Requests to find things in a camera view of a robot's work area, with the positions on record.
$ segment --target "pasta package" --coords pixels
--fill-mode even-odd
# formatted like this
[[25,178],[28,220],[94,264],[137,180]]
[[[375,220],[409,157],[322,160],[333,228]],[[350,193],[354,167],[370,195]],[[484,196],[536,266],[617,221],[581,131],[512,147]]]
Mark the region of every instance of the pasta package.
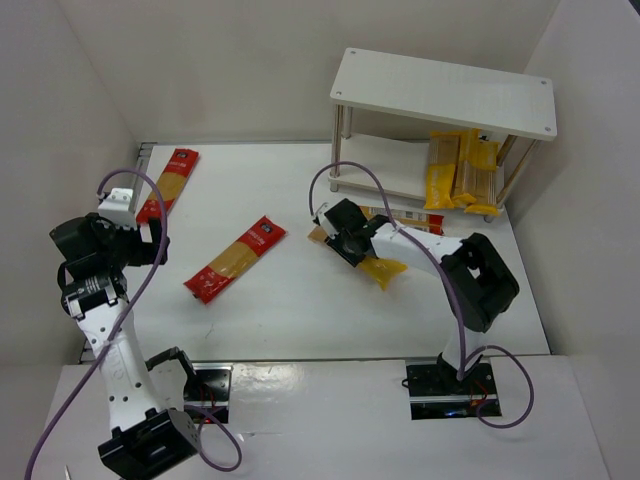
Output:
[[464,208],[476,201],[472,192],[476,184],[475,163],[479,134],[480,130],[477,128],[460,133],[460,154],[451,191],[451,200],[456,207]]
[[500,215],[496,207],[496,157],[498,142],[480,142],[475,162],[476,178],[474,186],[475,203],[465,209],[465,213]]
[[451,188],[456,174],[460,135],[431,132],[427,166],[427,202],[424,208],[453,208]]
[[266,216],[184,284],[205,305],[246,272],[287,232]]
[[[325,243],[327,234],[320,226],[317,226],[313,230],[311,230],[308,238],[314,243],[327,246],[327,244]],[[380,286],[382,291],[385,291],[389,286],[391,280],[393,280],[396,275],[404,272],[407,269],[407,266],[403,263],[396,262],[395,260],[367,257],[362,262],[360,262],[356,266],[356,268],[362,270],[368,276],[373,278]]]
[[[188,150],[186,148],[176,148],[171,155],[171,159],[167,166],[164,167],[160,178],[156,182],[162,199],[164,200],[164,206],[167,209],[167,213],[180,196],[180,193],[184,189],[189,175],[193,171],[198,161],[199,154],[194,150]],[[138,223],[149,223],[149,218],[159,218],[160,207],[158,204],[158,198],[156,194],[151,192],[147,197],[147,200],[142,205],[142,210],[136,217]]]
[[[387,211],[384,208],[367,207],[364,205],[358,205],[367,220],[375,217],[376,215],[386,215]],[[398,210],[391,209],[391,216],[396,220],[400,220],[404,225],[407,225],[423,232],[435,233],[436,235],[444,235],[442,231],[442,221],[444,217],[442,215],[436,215],[434,213],[418,212],[413,210]]]

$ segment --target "purple cable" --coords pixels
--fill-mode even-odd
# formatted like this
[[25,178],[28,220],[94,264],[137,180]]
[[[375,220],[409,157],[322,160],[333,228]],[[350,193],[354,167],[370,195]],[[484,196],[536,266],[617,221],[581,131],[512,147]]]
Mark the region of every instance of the purple cable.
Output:
[[235,447],[236,452],[238,452],[238,460],[236,461],[235,465],[232,465],[231,467],[223,467],[223,466],[218,465],[218,464],[212,462],[211,460],[209,460],[207,455],[204,453],[204,448],[202,447],[202,427],[204,426],[204,419],[203,419],[200,422],[200,425],[198,426],[198,438],[199,438],[199,442],[200,442],[200,444],[198,445],[198,452],[200,453],[200,457],[202,458],[204,463],[209,465],[211,468],[215,468],[219,472],[233,472],[234,470],[236,470],[240,466],[240,464],[242,463],[242,449],[240,448],[240,444],[238,443],[238,441],[231,434],[231,432],[227,429],[227,427],[225,427],[220,422],[220,420],[218,420],[215,417],[215,415],[210,413],[209,410],[207,410],[206,408],[195,407],[193,405],[185,405],[184,409],[185,410],[193,410],[194,412],[198,412],[200,415],[203,415],[205,418],[208,418],[211,422],[213,422],[218,427],[220,427],[220,430],[222,430],[222,432],[229,438],[229,440],[231,440],[231,443],[233,443],[233,446]]
[[[107,337],[107,342],[111,342],[115,338],[115,336],[118,333],[118,330],[120,330],[120,327],[122,326],[127,316],[133,309],[133,306],[136,304],[136,302],[138,301],[138,299],[140,298],[144,290],[147,288],[147,286],[149,285],[149,282],[151,282],[153,275],[156,273],[156,270],[160,266],[160,261],[162,260],[162,255],[164,254],[164,251],[167,249],[167,241],[168,241],[167,240],[167,210],[164,206],[164,200],[162,199],[162,194],[160,193],[160,190],[158,190],[158,187],[156,186],[156,184],[153,183],[153,180],[151,180],[144,173],[139,172],[138,170],[134,170],[132,168],[119,168],[117,170],[114,170],[113,172],[108,173],[107,176],[104,177],[100,182],[100,185],[98,186],[98,195],[102,194],[102,189],[104,188],[107,181],[109,181],[109,179],[114,175],[118,175],[120,173],[132,173],[134,175],[139,176],[149,184],[149,186],[151,187],[151,190],[153,190],[153,193],[156,194],[156,197],[158,198],[158,203],[160,205],[160,223],[162,224],[162,236],[160,239],[160,247],[158,249],[158,253],[156,255],[155,260],[153,261],[153,265],[151,265],[151,270],[149,270],[149,273],[147,274],[144,281],[140,285],[140,288],[138,288],[136,293],[131,298],[129,305],[125,307],[125,309],[122,311],[122,313],[118,317],[116,323],[113,326],[113,329],[111,330],[111,333]],[[87,384],[87,382],[89,381],[89,378],[91,378],[91,375],[93,375],[93,373],[98,369],[102,361],[105,359],[105,357],[107,356],[107,353],[109,352],[110,347],[111,347],[111,344],[107,343],[102,348],[102,350],[100,350],[100,353],[96,357],[96,360],[93,362],[91,367],[89,367],[89,370],[87,370],[87,373],[84,374],[82,379],[78,382],[78,384],[75,386],[73,391],[69,394],[69,396],[64,401],[62,406],[58,409],[56,414],[53,416],[53,418],[51,419],[51,422],[49,422],[49,425],[47,425],[46,428],[44,429],[44,432],[38,439],[38,442],[36,443],[35,447],[33,447],[33,452],[31,452],[31,457],[29,457],[29,462],[27,463],[27,469],[25,470],[25,474],[24,474],[25,480],[31,480],[31,476],[33,475],[33,469],[36,465],[36,460],[38,459],[38,455],[40,454],[40,451],[42,450],[42,447],[44,446],[45,442],[49,438],[49,435],[51,435],[51,432],[53,431],[55,426],[58,424],[62,416],[65,414],[65,412],[67,411],[71,403],[75,400],[75,398],[78,396],[80,391]]]
[[[313,208],[313,188],[315,187],[316,181],[318,180],[318,178],[320,178],[320,175],[322,175],[323,172],[325,172],[326,170],[329,170],[330,168],[333,168],[336,165],[350,165],[352,167],[357,167],[360,170],[363,170],[365,173],[367,173],[371,177],[373,182],[378,187],[378,191],[380,192],[380,196],[382,197],[382,203],[384,203],[384,208],[387,212],[387,217],[389,217],[389,223],[391,223],[391,225],[393,225],[395,228],[398,228],[398,223],[391,215],[391,207],[389,207],[389,200],[387,198],[387,194],[382,188],[382,184],[380,183],[380,180],[378,180],[378,178],[375,176],[375,174],[371,170],[369,170],[364,165],[360,165],[359,163],[356,163],[356,162],[331,163],[329,165],[322,167],[318,171],[318,173],[316,173],[316,175],[313,177],[313,180],[311,180],[311,185],[309,187],[309,212],[311,213],[311,216],[313,217],[315,215],[315,210]],[[525,380],[527,381],[527,386],[529,387],[529,404],[527,405],[525,412],[520,416],[520,418],[518,418],[517,420],[514,420],[511,423],[507,423],[504,425],[488,422],[482,416],[482,409],[488,404],[488,402],[484,402],[480,406],[478,406],[478,408],[476,409],[476,415],[478,416],[478,420],[480,420],[482,423],[484,423],[489,427],[497,428],[497,429],[507,429],[507,428],[512,428],[517,425],[520,425],[522,422],[525,421],[525,419],[529,416],[529,414],[531,413],[531,410],[533,409],[533,402],[534,402],[535,395],[534,395],[533,381],[531,380],[531,376],[529,375],[529,372],[527,372],[527,370],[524,368],[524,365],[520,363],[520,361],[515,357],[515,355],[513,355],[511,352],[507,351],[505,348],[500,347],[498,345],[485,345],[483,347],[479,347],[475,351],[473,351],[471,355],[467,357],[467,352],[466,352],[467,344],[464,336],[464,321],[462,319],[462,309],[460,308],[460,301],[458,300],[458,296],[456,295],[453,285],[451,284],[451,280],[449,280],[449,277],[447,276],[446,272],[443,270],[443,268],[440,266],[436,258],[433,256],[433,254],[429,251],[429,249],[426,246],[424,246],[417,238],[415,238],[413,235],[411,235],[409,232],[405,231],[404,229],[400,228],[398,229],[398,231],[402,236],[407,238],[409,241],[411,241],[411,243],[413,243],[416,247],[418,247],[420,251],[422,251],[427,256],[427,258],[429,258],[433,266],[438,271],[438,274],[442,279],[442,283],[445,287],[445,290],[447,291],[447,295],[451,299],[451,303],[453,305],[453,313],[458,323],[458,334],[460,339],[460,366],[458,367],[458,373],[456,375],[458,381],[462,381],[462,379],[464,378],[465,367],[467,366],[467,364],[476,355],[484,352],[485,350],[497,350],[499,352],[504,353],[507,357],[513,360],[513,362],[520,369],[520,371],[524,375]]]

